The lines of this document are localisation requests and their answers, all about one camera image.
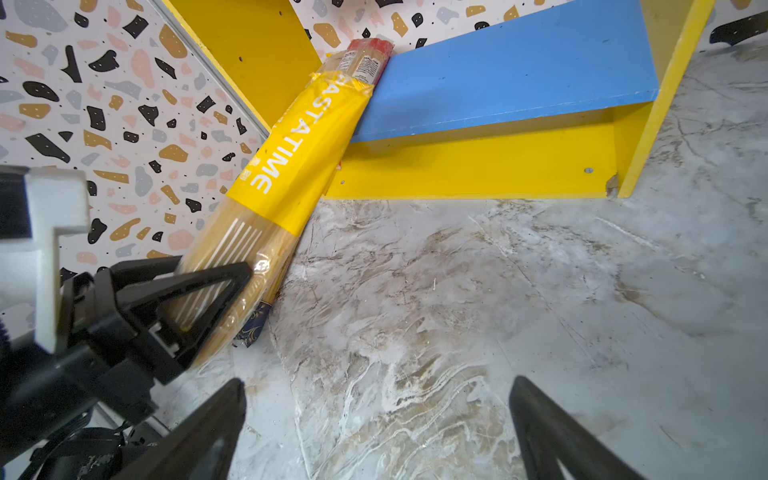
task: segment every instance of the spaghetti package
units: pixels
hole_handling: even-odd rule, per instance
[[[230,344],[278,280],[391,54],[387,41],[354,40],[333,70],[312,74],[182,258],[177,273],[242,261],[253,268],[250,282],[219,320],[195,366]],[[186,295],[166,306],[166,314],[189,331],[224,287]]]

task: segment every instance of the yellow label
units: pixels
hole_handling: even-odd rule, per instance
[[[313,74],[227,195],[298,237],[372,92],[338,71]]]

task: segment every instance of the blue shelf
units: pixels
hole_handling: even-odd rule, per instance
[[[395,55],[352,142],[643,103],[658,90],[639,0],[574,0]]]

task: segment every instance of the yellow wooden panel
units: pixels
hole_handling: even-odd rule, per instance
[[[268,130],[320,66],[288,0],[164,2]]]
[[[608,111],[352,144],[326,197],[605,197],[614,152]]]
[[[659,75],[653,104],[614,109],[619,197],[632,195],[715,0],[641,0]]]

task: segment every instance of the marble floor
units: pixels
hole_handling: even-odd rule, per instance
[[[232,376],[231,478],[524,478],[525,375],[648,478],[764,478],[768,46],[696,54],[632,198],[322,202]]]

